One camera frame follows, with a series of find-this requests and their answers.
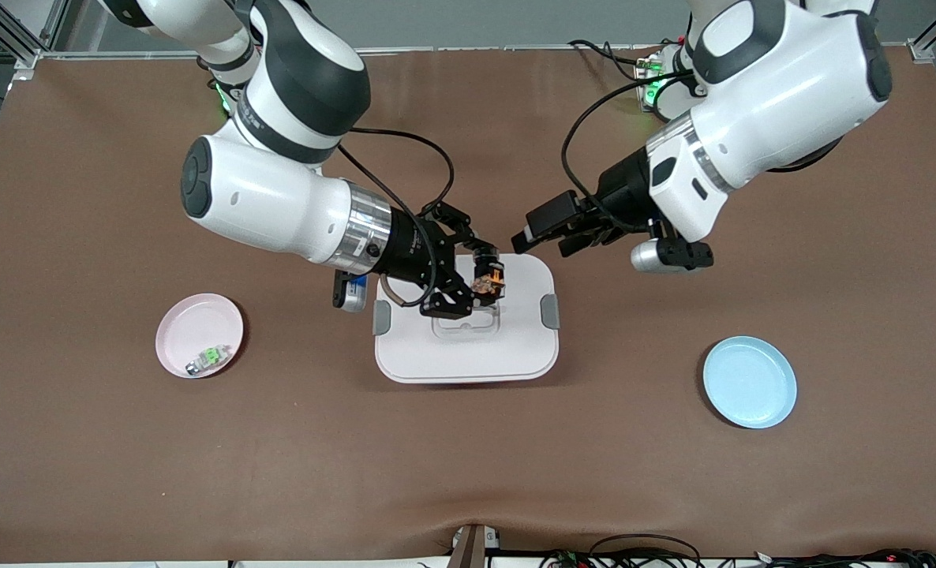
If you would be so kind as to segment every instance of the gray floor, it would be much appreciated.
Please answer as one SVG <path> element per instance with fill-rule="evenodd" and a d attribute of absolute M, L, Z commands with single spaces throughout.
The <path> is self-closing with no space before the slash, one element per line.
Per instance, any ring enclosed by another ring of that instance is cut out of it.
<path fill-rule="evenodd" d="M 506 47 L 597 42 L 658 43 L 684 32 L 688 8 L 675 0 L 310 0 L 320 19 L 354 47 Z M 125 28 L 94 0 L 73 0 L 68 51 L 183 50 Z M 901 43 L 936 16 L 936 0 L 882 0 L 883 42 Z M 11 75 L 0 65 L 0 94 Z"/>

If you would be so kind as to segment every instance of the silver metal band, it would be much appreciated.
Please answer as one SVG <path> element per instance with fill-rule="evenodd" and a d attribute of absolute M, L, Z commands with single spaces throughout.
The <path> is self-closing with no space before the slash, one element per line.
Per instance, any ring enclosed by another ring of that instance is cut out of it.
<path fill-rule="evenodd" d="M 391 234 L 391 206 L 381 196 L 349 182 L 352 205 L 338 248 L 326 264 L 352 274 L 366 274 L 380 260 Z"/>
<path fill-rule="evenodd" d="M 696 164 L 699 165 L 699 169 L 706 174 L 707 179 L 714 187 L 724 193 L 735 191 L 736 188 L 732 187 L 728 180 L 724 179 L 724 176 L 721 176 L 721 172 L 717 171 L 717 166 L 714 166 L 710 156 L 706 154 L 706 148 L 699 141 L 699 135 L 696 134 L 696 127 L 692 123 L 692 115 L 689 111 L 685 111 L 678 118 L 668 122 L 663 129 L 658 130 L 647 140 L 647 155 L 654 155 L 654 151 L 661 144 L 665 143 L 666 140 L 673 139 L 675 136 L 684 137 L 686 144 L 689 144 L 689 150 L 692 150 L 692 155 L 696 158 Z"/>

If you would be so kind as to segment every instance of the light blue round plate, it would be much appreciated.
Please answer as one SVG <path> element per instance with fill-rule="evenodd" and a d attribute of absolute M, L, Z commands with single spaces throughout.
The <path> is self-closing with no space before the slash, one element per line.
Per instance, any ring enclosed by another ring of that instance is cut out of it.
<path fill-rule="evenodd" d="M 763 339 L 740 335 L 718 342 L 703 365 L 706 396 L 717 411 L 745 428 L 780 424 L 797 400 L 794 370 Z"/>

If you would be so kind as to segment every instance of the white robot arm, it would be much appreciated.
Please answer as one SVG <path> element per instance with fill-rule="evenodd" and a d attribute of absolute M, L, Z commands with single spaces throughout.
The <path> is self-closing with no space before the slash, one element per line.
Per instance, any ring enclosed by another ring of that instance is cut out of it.
<path fill-rule="evenodd" d="M 716 11 L 718 3 L 705 4 Z M 615 216 L 651 236 L 631 252 L 635 269 L 711 266 L 713 253 L 699 241 L 728 194 L 767 170 L 811 164 L 885 104 L 893 82 L 863 11 L 821 15 L 787 0 L 727 4 L 691 50 L 706 100 L 605 171 L 595 200 L 569 191 L 530 212 L 516 252 L 556 238 L 563 256 L 607 245 L 627 232 Z"/>
<path fill-rule="evenodd" d="M 196 50 L 223 90 L 237 95 L 230 120 L 195 141 L 185 159 L 181 202 L 194 222 L 334 268 L 335 306 L 349 312 L 362 308 L 365 295 L 353 283 L 369 272 L 420 285 L 428 292 L 424 316 L 456 320 L 500 297 L 501 287 L 474 290 L 454 270 L 463 245 L 475 252 L 476 278 L 501 281 L 503 272 L 496 248 L 475 237 L 463 213 L 436 204 L 420 219 L 320 175 L 369 107 L 370 80 L 359 54 L 305 2 L 100 2 L 118 19 Z"/>

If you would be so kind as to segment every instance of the plate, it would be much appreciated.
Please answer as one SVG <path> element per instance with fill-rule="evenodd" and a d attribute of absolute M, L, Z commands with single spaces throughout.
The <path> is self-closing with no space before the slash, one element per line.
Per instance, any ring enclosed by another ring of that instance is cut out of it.
<path fill-rule="evenodd" d="M 718 342 L 703 365 L 706 396 L 722 416 L 745 428 L 780 424 L 797 400 L 794 370 L 783 353 L 746 335 Z"/>
<path fill-rule="evenodd" d="M 155 356 L 163 368 L 183 379 L 211 377 L 237 356 L 244 339 L 244 317 L 229 298 L 197 294 L 170 308 L 155 331 Z M 230 346 L 230 358 L 197 375 L 184 368 L 212 346 Z"/>

